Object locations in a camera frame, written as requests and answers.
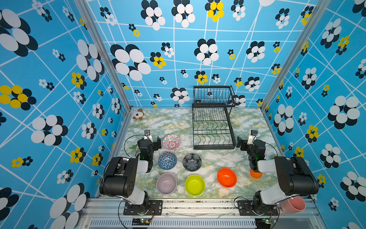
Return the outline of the orange plastic bowl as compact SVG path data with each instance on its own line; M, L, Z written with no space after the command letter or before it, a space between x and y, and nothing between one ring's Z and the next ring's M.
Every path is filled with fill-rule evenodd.
M225 188L233 188L237 183L236 173L229 168L222 168L217 173L217 180Z

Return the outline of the lilac plastic bowl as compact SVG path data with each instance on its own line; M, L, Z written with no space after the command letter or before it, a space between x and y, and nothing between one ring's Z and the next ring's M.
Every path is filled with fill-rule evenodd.
M177 187L177 179L173 174L164 173L157 179L156 187L160 194L170 195Z

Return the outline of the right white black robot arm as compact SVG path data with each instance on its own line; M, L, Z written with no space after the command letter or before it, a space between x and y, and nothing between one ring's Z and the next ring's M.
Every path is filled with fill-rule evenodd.
M257 191L253 197L253 211L263 215L277 203L293 197L317 194L317 179L302 157L275 156L265 159L266 143L262 140L237 138L237 147L247 152L251 171L254 173L274 173L277 183Z

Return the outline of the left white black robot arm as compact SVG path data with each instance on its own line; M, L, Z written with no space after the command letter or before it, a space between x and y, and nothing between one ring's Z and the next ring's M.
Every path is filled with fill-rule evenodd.
M137 157L118 156L107 164L100 184L100 194L118 197L127 207L140 214L149 210L149 196L146 191L135 187L138 173L149 173L153 166L153 154L162 148L161 139L155 142L145 136L138 140L140 153Z

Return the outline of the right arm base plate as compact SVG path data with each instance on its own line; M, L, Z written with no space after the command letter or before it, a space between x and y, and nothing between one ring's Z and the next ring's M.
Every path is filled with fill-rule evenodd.
M279 211L275 205L265 205L260 201L253 203L251 200L238 200L240 216L278 216Z

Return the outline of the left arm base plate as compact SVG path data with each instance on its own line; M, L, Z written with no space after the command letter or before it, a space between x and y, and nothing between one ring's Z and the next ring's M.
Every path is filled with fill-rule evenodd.
M163 209L162 200L149 200L142 205L126 203L123 211L125 216L161 216Z

